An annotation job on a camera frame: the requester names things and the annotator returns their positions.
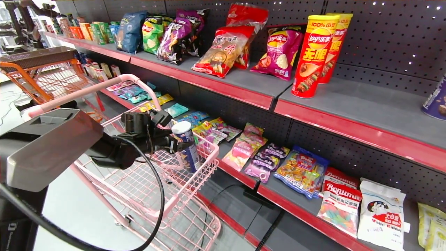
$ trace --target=cart handle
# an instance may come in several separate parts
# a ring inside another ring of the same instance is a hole
[[[128,80],[135,82],[137,85],[139,85],[141,88],[143,88],[152,97],[153,103],[154,103],[155,107],[157,108],[157,110],[161,110],[161,106],[160,106],[160,104],[158,102],[157,96],[155,95],[155,93],[153,92],[152,89],[150,89],[146,84],[144,84],[135,75],[133,75],[133,74],[122,74],[122,75],[119,75],[119,76],[117,76],[115,78],[112,78],[112,79],[109,79],[107,81],[101,82],[99,84],[95,84],[95,85],[87,87],[85,89],[82,89],[82,90],[70,93],[68,95],[62,96],[62,97],[57,98],[55,100],[48,101],[48,102],[46,102],[44,104],[36,105],[36,106],[33,106],[33,107],[29,108],[29,109],[26,109],[24,111],[23,118],[25,120],[29,120],[29,119],[31,119],[33,117],[36,117],[36,116],[39,116],[39,115],[41,115],[41,114],[43,114],[45,112],[48,112],[51,109],[54,109],[54,108],[56,108],[56,107],[58,107],[60,105],[63,105],[65,103],[68,103],[70,101],[78,99],[78,98],[80,98],[82,96],[85,96],[85,95],[93,93],[93,92],[97,92],[99,90],[102,90],[102,89],[107,88],[109,86],[112,86],[114,84],[119,84],[119,83],[122,83],[122,82],[128,81]]]

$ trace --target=green chips bag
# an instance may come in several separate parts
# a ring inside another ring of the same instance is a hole
[[[142,41],[145,51],[156,54],[164,35],[162,17],[148,17],[142,26]]]

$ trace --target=shopping cart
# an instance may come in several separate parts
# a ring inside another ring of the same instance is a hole
[[[95,84],[83,74],[75,53],[68,47],[55,47],[8,55],[1,58],[0,69],[40,105]],[[93,109],[89,115],[99,122],[104,107],[97,95],[96,100],[98,108],[88,103]]]
[[[149,93],[154,101],[151,103],[153,109],[161,109],[150,88],[136,76],[124,74],[31,107],[25,111],[24,117],[38,116],[60,104],[126,80],[134,81]],[[141,106],[129,112],[137,111]],[[103,123],[104,131],[108,134],[124,132],[120,117],[119,115]],[[218,165],[218,146],[203,138],[201,140],[206,144],[198,145],[202,165],[195,173],[189,173],[183,168],[179,155],[157,151],[149,156],[160,177],[164,179],[166,201],[160,231],[152,242],[157,250],[209,250],[220,232],[220,220],[195,196]],[[71,169],[107,206],[117,225],[127,228],[142,239],[150,235],[158,218],[160,195],[155,176],[147,163],[135,162],[126,170],[110,170],[96,166],[88,156],[83,155],[71,165]]]

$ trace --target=pink shopping cart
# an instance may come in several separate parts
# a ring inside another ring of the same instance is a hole
[[[24,117],[38,116],[60,104],[126,80],[132,80],[149,93],[154,101],[151,103],[153,109],[161,109],[150,88],[136,76],[124,74],[30,108]],[[127,112],[139,111],[143,105],[146,103]],[[124,132],[120,118],[121,115],[103,123],[104,131],[109,135]],[[202,165],[195,173],[184,169],[179,154],[172,155],[161,150],[149,156],[164,179],[163,221],[151,244],[157,250],[209,250],[220,232],[220,220],[195,196],[218,165],[218,146],[203,138],[201,140],[206,144],[197,147]],[[71,169],[107,206],[117,226],[125,227],[143,240],[147,239],[160,213],[157,211],[160,208],[160,192],[154,174],[142,158],[138,158],[130,168],[119,170],[98,167],[83,155],[71,165]]]

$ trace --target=blue can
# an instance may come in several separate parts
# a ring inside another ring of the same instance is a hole
[[[438,83],[434,92],[429,96],[427,101],[423,104],[421,111],[427,115],[446,120],[446,74]]]
[[[192,124],[188,121],[178,122],[172,126],[172,133],[183,142],[193,142],[194,144],[180,152],[182,162],[189,172],[196,172],[200,168],[200,158],[195,144]]]

